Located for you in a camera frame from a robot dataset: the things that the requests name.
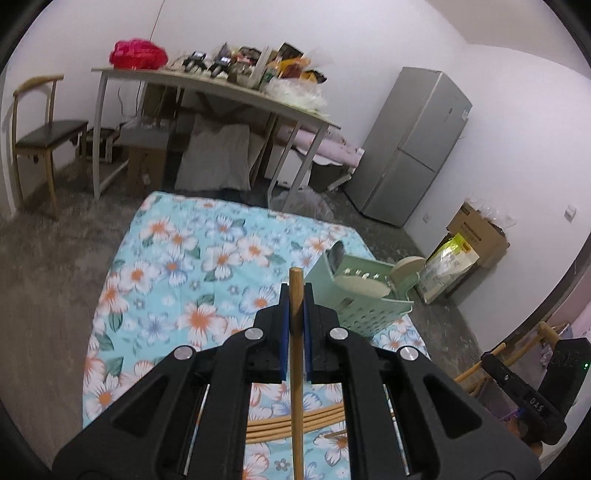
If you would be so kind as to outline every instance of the silver refrigerator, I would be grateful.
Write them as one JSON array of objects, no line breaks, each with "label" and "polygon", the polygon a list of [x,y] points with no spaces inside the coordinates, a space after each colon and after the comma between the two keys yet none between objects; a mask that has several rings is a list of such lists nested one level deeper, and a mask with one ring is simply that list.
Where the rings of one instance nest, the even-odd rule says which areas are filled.
[{"label": "silver refrigerator", "polygon": [[357,210],[403,226],[452,151],[471,108],[445,73],[404,67],[345,184]]}]

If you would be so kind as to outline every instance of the floral mattress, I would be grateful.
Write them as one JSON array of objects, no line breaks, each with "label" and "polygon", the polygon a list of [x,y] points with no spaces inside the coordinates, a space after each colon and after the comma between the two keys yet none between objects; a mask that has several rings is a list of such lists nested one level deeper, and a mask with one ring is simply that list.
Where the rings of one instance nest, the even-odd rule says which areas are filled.
[{"label": "floral mattress", "polygon": [[[252,325],[256,312],[278,302],[292,266],[304,274],[337,240],[347,253],[373,258],[352,228],[221,200],[155,192],[148,196],[119,247],[93,319],[83,380],[87,426],[160,359],[179,345],[220,345]],[[392,319],[374,337],[396,350],[425,352],[410,318]],[[304,408],[343,399],[340,385],[310,385]],[[249,418],[290,413],[290,390],[254,384]],[[349,477],[344,423],[304,436],[306,480]],[[290,439],[246,446],[243,478],[293,477]]]}]

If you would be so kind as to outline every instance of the pink cushion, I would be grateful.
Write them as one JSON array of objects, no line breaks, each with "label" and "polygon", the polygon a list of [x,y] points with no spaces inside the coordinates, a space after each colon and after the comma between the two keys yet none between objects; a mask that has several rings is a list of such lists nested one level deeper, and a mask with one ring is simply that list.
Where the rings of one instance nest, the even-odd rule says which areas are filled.
[{"label": "pink cushion", "polygon": [[[290,138],[292,127],[283,125],[277,132],[277,138],[285,143]],[[316,134],[300,129],[295,136],[294,146],[305,150],[306,152],[312,145],[312,140]],[[318,148],[318,154],[329,158],[337,163],[357,168],[359,160],[363,155],[363,149],[355,148],[350,144],[341,144],[325,138]]]}]

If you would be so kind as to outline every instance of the chair seat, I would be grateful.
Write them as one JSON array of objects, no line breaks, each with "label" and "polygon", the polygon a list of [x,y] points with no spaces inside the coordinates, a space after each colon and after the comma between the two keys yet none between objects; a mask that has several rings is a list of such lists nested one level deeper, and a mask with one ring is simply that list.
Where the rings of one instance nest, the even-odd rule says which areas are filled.
[{"label": "chair seat", "polygon": [[22,137],[17,148],[50,148],[69,140],[79,132],[88,120],[54,120]]}]

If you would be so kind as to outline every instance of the wall outlet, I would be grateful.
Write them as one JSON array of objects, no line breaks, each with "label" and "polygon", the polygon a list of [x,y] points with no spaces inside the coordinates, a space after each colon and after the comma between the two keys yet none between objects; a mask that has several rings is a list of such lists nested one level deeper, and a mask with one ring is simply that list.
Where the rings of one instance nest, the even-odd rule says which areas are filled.
[{"label": "wall outlet", "polygon": [[566,207],[566,210],[564,211],[564,218],[566,218],[569,223],[572,223],[574,216],[576,214],[577,214],[576,207],[573,207],[572,205],[568,205],[568,207]]}]

